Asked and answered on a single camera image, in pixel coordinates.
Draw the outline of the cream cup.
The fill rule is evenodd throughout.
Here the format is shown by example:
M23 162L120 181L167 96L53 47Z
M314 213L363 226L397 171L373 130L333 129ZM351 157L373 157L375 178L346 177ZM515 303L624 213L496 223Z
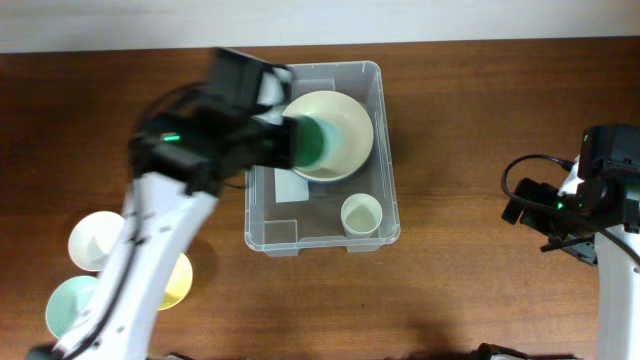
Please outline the cream cup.
M380 203L371 195L356 193L342 204L340 219L349 239L369 238L379 228L383 217Z

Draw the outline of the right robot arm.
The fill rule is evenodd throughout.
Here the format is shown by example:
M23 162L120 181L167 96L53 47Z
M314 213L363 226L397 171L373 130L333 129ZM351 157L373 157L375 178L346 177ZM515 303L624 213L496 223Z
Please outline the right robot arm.
M597 358L639 356L639 129L625 124L585 130L580 154L554 158L567 171L555 188L530 178L510 189L501 217L545 235L542 251L562 250L599 274Z

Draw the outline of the dark blue bowl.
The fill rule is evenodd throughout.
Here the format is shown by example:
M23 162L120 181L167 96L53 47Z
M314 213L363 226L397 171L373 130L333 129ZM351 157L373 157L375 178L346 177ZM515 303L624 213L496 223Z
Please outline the dark blue bowl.
M334 176L334 177L318 177L318 176L312 176L309 174L306 174L302 171L300 171L299 169L292 169L291 170L293 173L295 173L296 175L298 175L299 177L305 179L306 181L312 182L312 183L337 183L337 182L344 182L347 181L348 179L354 178L359 176L363 169L358 169L354 172L351 172L349 174L345 174L345 175L340 175L340 176Z

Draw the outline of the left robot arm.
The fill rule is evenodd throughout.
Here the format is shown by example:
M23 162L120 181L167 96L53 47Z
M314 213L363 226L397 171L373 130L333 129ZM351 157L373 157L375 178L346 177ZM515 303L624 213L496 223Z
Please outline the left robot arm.
M214 212L228 178L254 165L289 168L296 123L264 115L291 86L192 83L159 99L129 142L125 224L87 305L30 359L144 359L174 265Z

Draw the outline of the mint green cup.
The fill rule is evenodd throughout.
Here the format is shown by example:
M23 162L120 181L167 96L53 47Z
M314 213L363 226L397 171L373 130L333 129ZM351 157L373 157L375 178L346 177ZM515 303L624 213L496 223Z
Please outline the mint green cup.
M296 124L295 167L321 167L338 152L343 131L336 125L308 116L297 117Z

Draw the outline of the cream bowl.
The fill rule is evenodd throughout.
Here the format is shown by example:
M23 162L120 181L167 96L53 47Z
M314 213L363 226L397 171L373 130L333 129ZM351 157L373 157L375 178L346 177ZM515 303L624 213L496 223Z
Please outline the cream bowl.
M322 119L343 131L338 152L321 167L300 171L318 177L349 174L364 165L374 140L373 125L364 107L353 98L335 91L315 91L294 100L283 115L296 120L299 116Z

